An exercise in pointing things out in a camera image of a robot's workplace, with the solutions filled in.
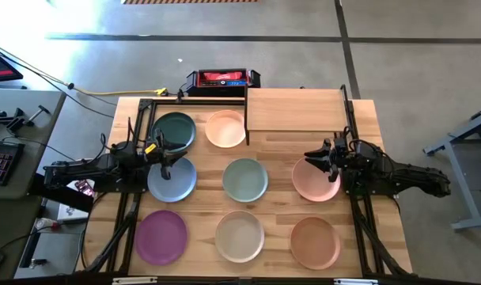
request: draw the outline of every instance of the dark green plate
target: dark green plate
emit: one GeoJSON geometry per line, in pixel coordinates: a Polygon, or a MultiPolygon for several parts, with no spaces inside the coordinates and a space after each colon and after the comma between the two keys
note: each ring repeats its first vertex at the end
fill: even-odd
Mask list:
{"type": "Polygon", "coordinates": [[[163,115],[160,119],[154,122],[151,129],[151,138],[154,139],[156,129],[160,128],[163,136],[171,143],[183,143],[186,146],[181,147],[171,152],[182,151],[188,148],[196,135],[196,126],[190,116],[182,112],[171,112],[163,115]]]}

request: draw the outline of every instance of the orange plate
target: orange plate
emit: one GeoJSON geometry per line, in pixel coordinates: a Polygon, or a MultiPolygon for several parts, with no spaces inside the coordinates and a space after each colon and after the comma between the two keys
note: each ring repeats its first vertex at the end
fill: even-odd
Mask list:
{"type": "Polygon", "coordinates": [[[231,110],[216,112],[207,121],[206,136],[215,146],[234,147],[246,136],[244,117],[231,110]]]}
{"type": "Polygon", "coordinates": [[[341,186],[340,176],[335,182],[328,182],[329,176],[329,173],[323,173],[302,158],[295,164],[291,180],[302,197],[313,202],[324,202],[332,199],[341,186]]]}
{"type": "Polygon", "coordinates": [[[331,267],[339,258],[341,241],[334,227],[321,218],[304,218],[295,225],[290,237],[291,253],[309,269],[331,267]]]}

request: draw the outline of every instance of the desk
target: desk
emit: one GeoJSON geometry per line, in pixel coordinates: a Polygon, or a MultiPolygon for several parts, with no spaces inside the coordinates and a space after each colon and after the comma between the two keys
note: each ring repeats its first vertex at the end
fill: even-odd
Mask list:
{"type": "MultiPolygon", "coordinates": [[[[34,127],[23,127],[18,134],[24,138],[47,143],[58,119],[65,96],[55,91],[35,91],[23,89],[0,89],[0,110],[12,116],[16,107],[26,116],[31,116],[43,105],[51,114],[42,113],[33,121],[34,127]]],[[[0,125],[0,140],[9,136],[5,126],[0,125]]],[[[42,199],[26,196],[33,177],[44,154],[45,147],[34,142],[24,143],[25,149],[9,183],[0,187],[0,246],[6,242],[28,234],[32,229],[42,199]]],[[[0,264],[0,279],[12,279],[25,248],[26,239],[14,242],[2,250],[5,259],[0,264]]]]}
{"type": "MultiPolygon", "coordinates": [[[[137,115],[139,97],[121,97],[116,110],[110,143],[126,139],[127,121],[137,115]]],[[[361,139],[383,146],[374,102],[353,101],[361,139]]],[[[149,193],[142,195],[138,222],[150,213],[169,209],[184,218],[189,242],[183,256],[168,266],[147,264],[134,249],[129,274],[153,276],[258,276],[258,277],[360,277],[357,243],[355,240],[350,201],[343,192],[324,203],[309,202],[299,196],[291,182],[291,171],[308,150],[318,149],[323,139],[332,138],[327,132],[250,131],[250,146],[245,142],[231,149],[213,146],[204,129],[213,112],[232,109],[244,114],[240,106],[175,106],[159,105],[157,118],[168,112],[186,112],[196,123],[196,140],[188,150],[198,171],[196,190],[178,203],[162,203],[149,193]],[[253,203],[238,203],[222,190],[222,172],[237,158],[255,158],[267,169],[267,192],[253,203]],[[265,245],[260,255],[247,264],[233,264],[223,259],[214,246],[214,233],[219,220],[233,210],[253,213],[265,229],[265,245]],[[318,216],[331,223],[339,232],[343,249],[332,267],[313,271],[301,266],[290,252],[290,231],[301,219],[318,216]]],[[[142,135],[146,127],[142,126],[142,135]]],[[[89,264],[112,236],[119,195],[107,194],[94,208],[85,235],[85,258],[89,264]]],[[[373,209],[380,239],[401,267],[411,271],[403,227],[396,205],[388,198],[374,196],[373,209]]],[[[124,240],[119,243],[116,267],[119,266],[124,240]]],[[[367,246],[371,268],[372,249],[367,246]]]]}

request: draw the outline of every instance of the screw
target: screw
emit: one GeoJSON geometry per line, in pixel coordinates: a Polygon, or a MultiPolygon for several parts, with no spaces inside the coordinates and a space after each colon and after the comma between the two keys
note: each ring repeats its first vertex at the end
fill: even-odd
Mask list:
{"type": "Polygon", "coordinates": [[[42,105],[38,105],[38,108],[40,110],[38,110],[33,116],[29,117],[29,119],[25,122],[25,126],[28,126],[28,127],[32,127],[33,125],[35,125],[35,123],[33,123],[33,120],[38,116],[40,115],[41,112],[46,112],[47,114],[51,114],[51,112],[49,112],[49,110],[47,110],[44,106],[42,105]]]}

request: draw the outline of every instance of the gray table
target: gray table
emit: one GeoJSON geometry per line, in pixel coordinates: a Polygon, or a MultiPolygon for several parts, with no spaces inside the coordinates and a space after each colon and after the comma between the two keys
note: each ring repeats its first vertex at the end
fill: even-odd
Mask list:
{"type": "MultiPolygon", "coordinates": [[[[34,127],[23,127],[18,135],[47,144],[52,129],[65,101],[65,95],[55,91],[34,91],[23,89],[0,89],[0,110],[11,116],[16,107],[26,116],[38,110],[38,105],[47,108],[51,114],[42,113],[34,122],[34,127]]],[[[0,125],[0,140],[9,136],[5,126],[0,125]]],[[[33,177],[44,154],[45,147],[34,142],[10,139],[10,142],[24,143],[21,160],[14,170],[9,183],[0,187],[0,247],[6,242],[28,234],[32,229],[42,199],[27,196],[33,177]]],[[[5,259],[0,265],[0,279],[11,279],[17,270],[26,239],[14,242],[2,250],[5,259]]]]}

